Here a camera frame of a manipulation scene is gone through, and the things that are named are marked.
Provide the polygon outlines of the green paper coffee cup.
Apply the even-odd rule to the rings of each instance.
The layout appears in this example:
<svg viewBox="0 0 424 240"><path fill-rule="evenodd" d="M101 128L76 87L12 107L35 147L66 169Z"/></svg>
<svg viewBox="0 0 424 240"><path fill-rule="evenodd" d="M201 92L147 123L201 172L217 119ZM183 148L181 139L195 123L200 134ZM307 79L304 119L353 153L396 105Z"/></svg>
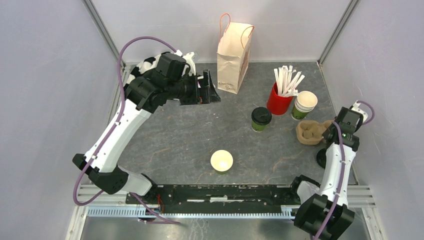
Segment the green paper coffee cup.
<svg viewBox="0 0 424 240"><path fill-rule="evenodd" d="M269 123L269 121L252 120L251 127L255 132L262 132Z"/></svg>

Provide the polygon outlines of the black cup lid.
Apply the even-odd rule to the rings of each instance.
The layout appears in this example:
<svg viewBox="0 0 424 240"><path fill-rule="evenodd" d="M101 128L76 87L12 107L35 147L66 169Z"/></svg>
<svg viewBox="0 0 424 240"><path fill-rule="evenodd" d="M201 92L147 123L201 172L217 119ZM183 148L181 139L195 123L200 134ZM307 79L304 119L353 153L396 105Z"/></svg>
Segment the black cup lid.
<svg viewBox="0 0 424 240"><path fill-rule="evenodd" d="M268 125L272 121L272 113L266 107L256 107L251 112L251 119L257 125Z"/></svg>
<svg viewBox="0 0 424 240"><path fill-rule="evenodd" d="M316 162L317 164L325 169L326 168L326 162L327 162L327 156L326 156L326 152L327 149L326 148L322 148L321 150L319 150L316 154Z"/></svg>

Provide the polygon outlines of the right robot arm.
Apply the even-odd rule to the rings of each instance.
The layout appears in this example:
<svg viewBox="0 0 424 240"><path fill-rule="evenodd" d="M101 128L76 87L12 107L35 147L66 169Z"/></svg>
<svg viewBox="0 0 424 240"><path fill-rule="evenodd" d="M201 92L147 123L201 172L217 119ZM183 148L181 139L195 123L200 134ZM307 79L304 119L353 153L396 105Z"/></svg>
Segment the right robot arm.
<svg viewBox="0 0 424 240"><path fill-rule="evenodd" d="M325 163L321 184L317 186L301 175L288 191L289 199L301 204L294 225L313 240L337 240L355 219L355 213L349 209L348 182L360 145L355 132L367 117L356 106L342 107L322 135L326 147L316 155L318 162Z"/></svg>

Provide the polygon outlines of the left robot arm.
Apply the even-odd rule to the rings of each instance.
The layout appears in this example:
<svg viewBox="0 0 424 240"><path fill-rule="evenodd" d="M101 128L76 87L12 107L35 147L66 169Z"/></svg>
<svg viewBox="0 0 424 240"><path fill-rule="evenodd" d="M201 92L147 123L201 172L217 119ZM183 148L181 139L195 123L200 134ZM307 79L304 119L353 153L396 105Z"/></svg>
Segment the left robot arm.
<svg viewBox="0 0 424 240"><path fill-rule="evenodd" d="M86 153L77 153L72 162L103 192L113 195L121 190L136 193L145 204L157 198L154 183L118 165L118 160L140 126L168 100L181 106L219 103L211 72L197 74L192 54L179 56L165 52L150 68L133 69L124 86L124 107L119 107L105 131Z"/></svg>

